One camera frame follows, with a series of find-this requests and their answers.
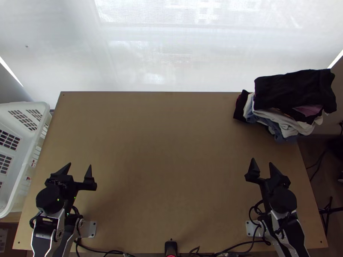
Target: white curtain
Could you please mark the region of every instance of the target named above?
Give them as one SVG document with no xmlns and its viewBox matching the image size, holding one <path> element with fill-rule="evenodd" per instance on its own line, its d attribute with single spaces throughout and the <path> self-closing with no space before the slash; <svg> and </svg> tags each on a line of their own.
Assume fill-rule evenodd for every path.
<svg viewBox="0 0 343 257">
<path fill-rule="evenodd" d="M 324 69 L 343 1 L 0 0 L 0 56 L 37 101 L 67 90 L 254 91 Z"/>
</svg>

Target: pink cloth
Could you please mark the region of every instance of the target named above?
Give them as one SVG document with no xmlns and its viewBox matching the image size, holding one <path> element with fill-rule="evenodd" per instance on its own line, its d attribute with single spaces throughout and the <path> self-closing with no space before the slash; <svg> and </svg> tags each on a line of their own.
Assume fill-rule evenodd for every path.
<svg viewBox="0 0 343 257">
<path fill-rule="evenodd" d="M 305 115 L 305 117 L 316 115 L 323 108 L 322 105 L 303 105 L 293 109 Z"/>
</svg>

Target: black cloth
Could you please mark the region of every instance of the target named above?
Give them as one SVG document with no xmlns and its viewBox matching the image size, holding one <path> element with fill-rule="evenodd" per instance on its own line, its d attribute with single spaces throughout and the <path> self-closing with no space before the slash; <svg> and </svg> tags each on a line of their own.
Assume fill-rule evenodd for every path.
<svg viewBox="0 0 343 257">
<path fill-rule="evenodd" d="M 255 110 L 277 108 L 282 112 L 303 105 L 323 105 L 326 113 L 337 110 L 331 89 L 330 69 L 303 70 L 255 79 Z"/>
<path fill-rule="evenodd" d="M 236 120 L 240 120 L 243 122 L 247 122 L 243 116 L 244 113 L 244 106 L 247 103 L 248 100 L 248 95 L 249 92 L 246 90 L 243 90 L 242 93 L 238 96 L 237 100 L 236 100 L 236 109 L 235 112 L 233 113 L 233 118 Z"/>
<path fill-rule="evenodd" d="M 302 121 L 302 122 L 306 122 L 307 124 L 312 125 L 314 120 L 316 119 L 316 117 L 319 117 L 322 115 L 323 108 L 316 115 L 311 115 L 311 116 L 307 116 L 307 117 L 305 116 L 305 114 L 302 114 L 301 112 L 298 112 L 292 108 L 283 109 L 282 112 L 284 114 L 291 116 L 296 121 Z"/>
</svg>

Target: plastic basket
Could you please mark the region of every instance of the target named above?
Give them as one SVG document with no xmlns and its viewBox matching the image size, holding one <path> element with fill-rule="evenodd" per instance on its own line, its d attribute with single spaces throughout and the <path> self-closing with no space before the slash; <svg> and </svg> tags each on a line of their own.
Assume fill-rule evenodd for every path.
<svg viewBox="0 0 343 257">
<path fill-rule="evenodd" d="M 23 209 L 51 121 L 45 102 L 0 104 L 0 218 Z"/>
</svg>

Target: tabletop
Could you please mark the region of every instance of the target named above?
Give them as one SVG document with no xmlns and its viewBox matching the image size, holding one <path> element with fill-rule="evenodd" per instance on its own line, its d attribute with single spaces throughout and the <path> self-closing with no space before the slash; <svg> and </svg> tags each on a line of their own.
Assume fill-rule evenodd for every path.
<svg viewBox="0 0 343 257">
<path fill-rule="evenodd" d="M 262 198 L 258 185 L 244 178 L 252 157 L 261 177 L 269 177 L 271 161 L 290 178 L 306 247 L 327 247 L 298 145 L 278 144 L 262 126 L 234 120 L 238 95 L 62 92 L 13 248 L 31 249 L 36 195 L 68 162 L 75 181 L 83 181 L 92 164 L 98 184 L 97 191 L 79 192 L 74 204 L 86 220 L 97 221 L 96 236 L 84 245 L 162 253 L 172 238 L 180 252 L 198 245 L 201 252 L 218 252 L 250 241 L 245 221 Z"/>
</svg>

